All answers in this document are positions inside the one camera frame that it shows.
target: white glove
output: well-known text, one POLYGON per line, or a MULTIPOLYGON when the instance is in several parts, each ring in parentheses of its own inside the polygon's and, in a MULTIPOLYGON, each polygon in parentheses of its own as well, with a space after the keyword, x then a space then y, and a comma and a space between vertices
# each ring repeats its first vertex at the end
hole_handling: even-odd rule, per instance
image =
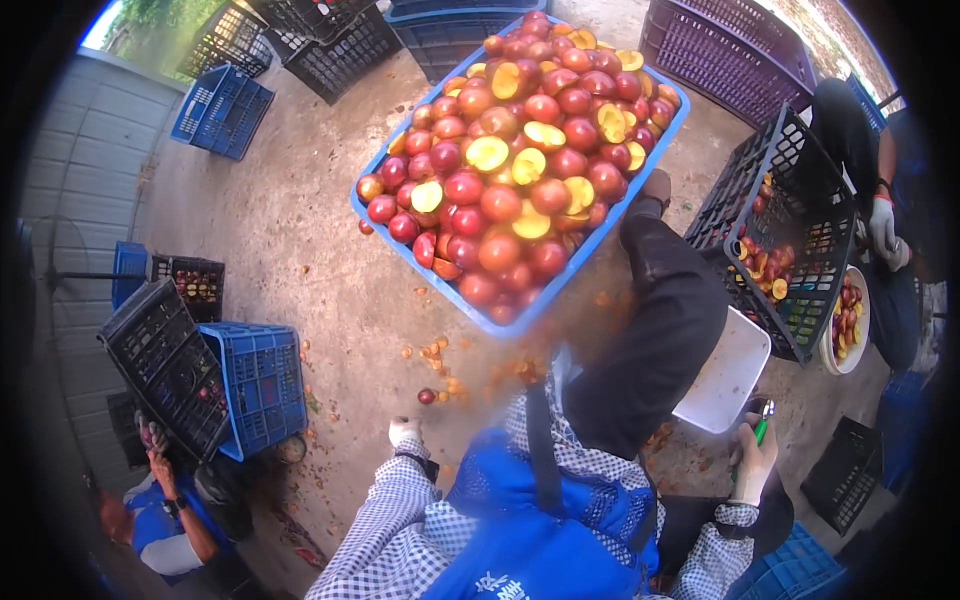
POLYGON ((895 273, 898 269, 905 267, 913 255, 910 247, 906 245, 906 242, 901 238, 894 239, 894 248, 896 248, 896 250, 886 257, 887 266, 890 267, 891 273, 895 273))
POLYGON ((736 430, 738 446, 730 457, 731 465, 739 463, 730 502, 759 507, 763 485, 777 461, 777 432, 773 421, 768 420, 763 443, 757 447, 753 428, 760 422, 760 415, 747 413, 746 418, 747 422, 740 423, 736 430))
POLYGON ((136 430, 140 434, 140 442, 148 450, 155 449, 162 454, 170 445, 170 439, 167 437, 163 428, 155 420, 147 422, 141 411, 133 414, 133 422, 136 424, 136 430))
POLYGON ((870 236, 874 238, 874 250, 883 258, 890 258, 896 246, 894 233, 894 203, 886 196, 874 196, 874 213, 870 216, 870 236))
POLYGON ((393 417, 390 419, 390 443, 396 448, 404 440, 413 440, 423 444, 423 433, 420 431, 420 420, 409 417, 393 417))

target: person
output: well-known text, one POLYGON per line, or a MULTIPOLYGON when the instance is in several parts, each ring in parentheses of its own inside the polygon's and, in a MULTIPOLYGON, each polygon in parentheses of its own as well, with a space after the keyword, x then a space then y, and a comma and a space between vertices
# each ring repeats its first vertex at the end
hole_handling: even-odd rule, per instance
POLYGON ((638 449, 667 419, 720 338, 729 297, 661 219, 670 179, 654 170, 620 230, 640 303, 596 366, 567 348, 545 380, 477 434, 446 500, 416 420, 394 418, 394 456, 305 600, 634 598, 675 576, 674 598, 722 598, 779 547, 793 505, 771 422, 749 414, 727 498, 661 495, 638 449))
POLYGON ((847 169, 871 238, 857 259, 870 292, 870 338, 894 372, 910 369, 920 344, 914 278, 947 276, 944 195, 937 188, 923 123, 903 108, 877 133, 850 87, 826 79, 813 94, 810 130, 837 169, 847 169))
POLYGON ((150 473, 122 498, 101 492, 104 533, 132 548, 170 586, 196 575, 200 587, 218 597, 263 597, 233 548, 252 530, 249 509, 216 469, 203 466, 194 476, 174 469, 164 456, 170 442, 163 430, 139 411, 134 421, 150 473))

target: black watch strap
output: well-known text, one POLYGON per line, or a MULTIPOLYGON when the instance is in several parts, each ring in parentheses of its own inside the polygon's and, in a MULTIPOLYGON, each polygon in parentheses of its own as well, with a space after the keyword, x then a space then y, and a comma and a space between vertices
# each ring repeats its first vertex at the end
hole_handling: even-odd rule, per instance
POLYGON ((414 459, 417 461, 417 464, 420 465, 420 468, 423 469, 423 474, 430 480, 430 483, 437 483, 437 475, 440 474, 440 465, 437 463, 424 461, 421 457, 416 454, 411 454, 410 452, 395 452, 394 456, 406 456, 407 458, 414 459))
POLYGON ((717 523, 716 521, 713 522, 713 526, 717 528, 717 533, 727 540, 743 540, 747 537, 746 527, 740 527, 739 525, 728 525, 727 523, 717 523))
POLYGON ((163 510, 169 515, 176 515, 186 508, 186 500, 183 496, 177 496, 176 500, 163 500, 163 510))

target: white container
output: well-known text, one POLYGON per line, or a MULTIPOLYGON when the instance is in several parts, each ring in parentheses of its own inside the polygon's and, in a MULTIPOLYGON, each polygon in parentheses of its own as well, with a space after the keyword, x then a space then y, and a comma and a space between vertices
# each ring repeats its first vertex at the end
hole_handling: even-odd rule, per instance
POLYGON ((673 414, 710 433, 730 429, 770 358, 770 336, 732 306, 713 353, 673 414))
POLYGON ((847 274, 850 276, 850 283, 853 287, 860 288, 860 294, 863 296, 861 300, 863 314, 856 320, 860 324, 860 343, 853 345, 853 348, 847 348, 847 358, 837 364, 837 359, 833 355, 833 307, 831 307, 827 328, 817 348, 820 350, 820 360, 823 361, 824 367, 833 375, 845 375, 853 371, 863 356, 863 349, 867 346, 870 335, 870 290, 867 289, 867 281, 860 270, 853 265, 847 265, 847 274))

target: sky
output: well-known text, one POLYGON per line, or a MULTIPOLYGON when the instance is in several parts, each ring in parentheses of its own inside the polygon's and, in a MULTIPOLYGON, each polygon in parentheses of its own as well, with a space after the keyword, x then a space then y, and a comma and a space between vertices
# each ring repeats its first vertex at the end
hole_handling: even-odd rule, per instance
POLYGON ((97 22, 93 24, 89 33, 86 34, 83 46, 100 50, 100 47, 104 45, 104 37, 107 35, 107 29, 120 12, 121 7, 123 7, 123 2, 116 0, 100 13, 97 22))

